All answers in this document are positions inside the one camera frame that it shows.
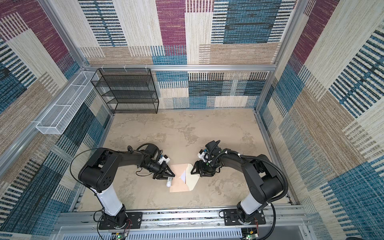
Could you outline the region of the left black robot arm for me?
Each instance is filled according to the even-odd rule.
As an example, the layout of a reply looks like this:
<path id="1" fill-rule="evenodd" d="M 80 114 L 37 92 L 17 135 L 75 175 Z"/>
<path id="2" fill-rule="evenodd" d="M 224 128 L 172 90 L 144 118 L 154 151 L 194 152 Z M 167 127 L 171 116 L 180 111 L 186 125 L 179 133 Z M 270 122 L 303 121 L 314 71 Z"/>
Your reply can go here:
<path id="1" fill-rule="evenodd" d="M 113 181 L 118 168 L 137 166 L 153 175 L 155 180 L 169 180 L 175 174 L 168 166 L 169 158 L 154 144 L 146 143 L 127 151 L 98 148 L 78 174 L 79 181 L 90 189 L 99 200 L 104 219 L 111 227 L 121 229 L 126 225 L 126 208 L 119 200 Z"/>

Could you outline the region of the pink red letter card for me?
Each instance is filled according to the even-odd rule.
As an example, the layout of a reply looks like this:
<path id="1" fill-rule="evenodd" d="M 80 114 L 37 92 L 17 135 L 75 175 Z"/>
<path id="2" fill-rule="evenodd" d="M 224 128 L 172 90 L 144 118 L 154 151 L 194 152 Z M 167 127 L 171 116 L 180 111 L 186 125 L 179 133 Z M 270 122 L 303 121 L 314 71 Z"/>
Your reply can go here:
<path id="1" fill-rule="evenodd" d="M 184 171 L 180 176 L 181 181 L 186 184 L 186 171 Z"/>

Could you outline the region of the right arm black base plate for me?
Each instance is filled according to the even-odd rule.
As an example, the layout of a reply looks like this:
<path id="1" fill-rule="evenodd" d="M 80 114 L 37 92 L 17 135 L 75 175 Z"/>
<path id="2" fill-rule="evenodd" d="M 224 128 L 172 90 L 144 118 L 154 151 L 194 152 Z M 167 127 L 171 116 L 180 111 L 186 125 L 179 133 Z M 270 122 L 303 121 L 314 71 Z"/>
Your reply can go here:
<path id="1" fill-rule="evenodd" d="M 224 219 L 226 226 L 266 224 L 263 211 L 248 215 L 240 209 L 223 209 L 219 211 L 219 217 Z"/>

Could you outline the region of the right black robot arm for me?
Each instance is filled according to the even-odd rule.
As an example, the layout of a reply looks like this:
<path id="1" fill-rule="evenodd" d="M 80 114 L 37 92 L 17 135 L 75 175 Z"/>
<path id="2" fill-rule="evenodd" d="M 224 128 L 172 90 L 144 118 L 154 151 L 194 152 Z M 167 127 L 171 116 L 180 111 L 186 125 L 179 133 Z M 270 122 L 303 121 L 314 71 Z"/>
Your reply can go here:
<path id="1" fill-rule="evenodd" d="M 227 167 L 243 173 L 249 194 L 237 205 L 236 217 L 243 225 L 250 224 L 256 215 L 261 215 L 266 206 L 283 198 L 288 190 L 284 172 L 266 155 L 247 156 L 231 149 L 221 149 L 220 141 L 211 141 L 198 154 L 191 174 L 213 177 L 221 168 Z"/>

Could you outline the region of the pale pink envelope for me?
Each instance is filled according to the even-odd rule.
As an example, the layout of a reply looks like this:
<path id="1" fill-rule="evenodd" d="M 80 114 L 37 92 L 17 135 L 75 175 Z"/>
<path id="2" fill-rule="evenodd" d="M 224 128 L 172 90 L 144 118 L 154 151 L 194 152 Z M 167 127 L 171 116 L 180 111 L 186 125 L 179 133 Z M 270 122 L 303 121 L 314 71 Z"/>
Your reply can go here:
<path id="1" fill-rule="evenodd" d="M 193 165 L 177 164 L 171 165 L 171 170 L 175 174 L 171 186 L 170 193 L 190 192 L 192 191 L 200 179 L 200 175 L 192 175 Z"/>

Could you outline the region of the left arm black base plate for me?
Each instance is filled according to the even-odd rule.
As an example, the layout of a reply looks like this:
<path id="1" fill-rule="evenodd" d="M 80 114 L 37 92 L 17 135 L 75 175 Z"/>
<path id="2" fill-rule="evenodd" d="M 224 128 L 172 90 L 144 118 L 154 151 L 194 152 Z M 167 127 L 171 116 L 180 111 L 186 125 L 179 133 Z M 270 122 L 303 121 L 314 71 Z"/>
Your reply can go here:
<path id="1" fill-rule="evenodd" d="M 117 216 L 103 214 L 99 221 L 98 230 L 128 230 L 139 229 L 143 212 L 125 212 Z"/>

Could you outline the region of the white glue stick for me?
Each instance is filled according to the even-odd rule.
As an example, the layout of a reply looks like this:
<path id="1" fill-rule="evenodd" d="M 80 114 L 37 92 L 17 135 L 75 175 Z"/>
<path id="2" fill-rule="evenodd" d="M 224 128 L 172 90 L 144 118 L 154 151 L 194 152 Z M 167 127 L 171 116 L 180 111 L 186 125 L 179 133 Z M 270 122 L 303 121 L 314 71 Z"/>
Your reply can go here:
<path id="1" fill-rule="evenodd" d="M 173 177 L 168 177 L 168 179 L 167 179 L 167 183 L 166 183 L 166 186 L 168 187 L 168 188 L 170 188 L 171 186 L 172 186 L 172 181 L 173 181 Z"/>

